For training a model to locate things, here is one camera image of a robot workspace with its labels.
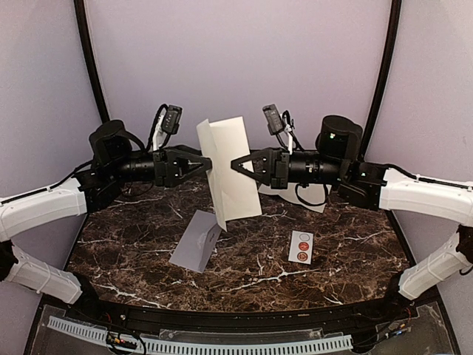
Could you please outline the beige lined letter paper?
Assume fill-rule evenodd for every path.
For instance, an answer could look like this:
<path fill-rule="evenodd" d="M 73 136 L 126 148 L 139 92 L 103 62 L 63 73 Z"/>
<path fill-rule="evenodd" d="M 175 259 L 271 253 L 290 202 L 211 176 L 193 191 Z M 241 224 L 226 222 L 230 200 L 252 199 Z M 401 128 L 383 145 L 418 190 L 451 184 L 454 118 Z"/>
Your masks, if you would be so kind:
<path fill-rule="evenodd" d="M 250 154 L 243 117 L 197 125 L 202 154 L 210 158 L 207 171 L 208 185 L 218 225 L 226 230 L 226 223 L 262 213 L 256 181 L 231 168 L 231 161 Z"/>

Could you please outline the grey envelope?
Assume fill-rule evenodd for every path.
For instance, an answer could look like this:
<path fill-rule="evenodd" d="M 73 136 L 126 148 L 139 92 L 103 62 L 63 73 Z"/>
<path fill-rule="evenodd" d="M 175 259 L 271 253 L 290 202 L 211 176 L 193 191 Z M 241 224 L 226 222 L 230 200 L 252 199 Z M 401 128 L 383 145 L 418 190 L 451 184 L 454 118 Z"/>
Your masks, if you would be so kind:
<path fill-rule="evenodd" d="M 221 232 L 215 214 L 195 211 L 169 262 L 203 273 Z"/>

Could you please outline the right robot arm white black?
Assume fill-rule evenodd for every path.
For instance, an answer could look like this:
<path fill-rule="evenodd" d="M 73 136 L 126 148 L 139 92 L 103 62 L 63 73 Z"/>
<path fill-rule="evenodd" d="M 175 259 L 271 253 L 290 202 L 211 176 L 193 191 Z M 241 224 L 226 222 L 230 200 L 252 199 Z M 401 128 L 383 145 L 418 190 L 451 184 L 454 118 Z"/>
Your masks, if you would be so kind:
<path fill-rule="evenodd" d="M 472 183 L 411 174 L 394 164 L 359 156 L 363 129 L 351 120 L 323 118 L 314 150 L 261 149 L 231 162 L 231 168 L 273 189 L 331 185 L 349 204 L 373 211 L 402 210 L 453 220 L 457 231 L 417 265 L 395 275 L 377 314 L 394 320 L 414 300 L 455 272 L 472 266 Z"/>

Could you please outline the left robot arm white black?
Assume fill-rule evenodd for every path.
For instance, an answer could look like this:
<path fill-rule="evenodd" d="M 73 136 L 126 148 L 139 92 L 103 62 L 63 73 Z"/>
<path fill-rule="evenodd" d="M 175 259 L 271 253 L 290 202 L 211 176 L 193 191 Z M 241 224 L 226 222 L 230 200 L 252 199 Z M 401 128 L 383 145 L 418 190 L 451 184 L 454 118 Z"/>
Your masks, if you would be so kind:
<path fill-rule="evenodd" d="M 89 142 L 93 158 L 60 182 L 1 200 L 1 280 L 75 304 L 86 321 L 99 322 L 104 306 L 85 277 L 32 257 L 12 238 L 54 220 L 105 209 L 127 183 L 171 188 L 207 172 L 212 162 L 187 146 L 150 151 L 120 120 L 99 126 Z"/>

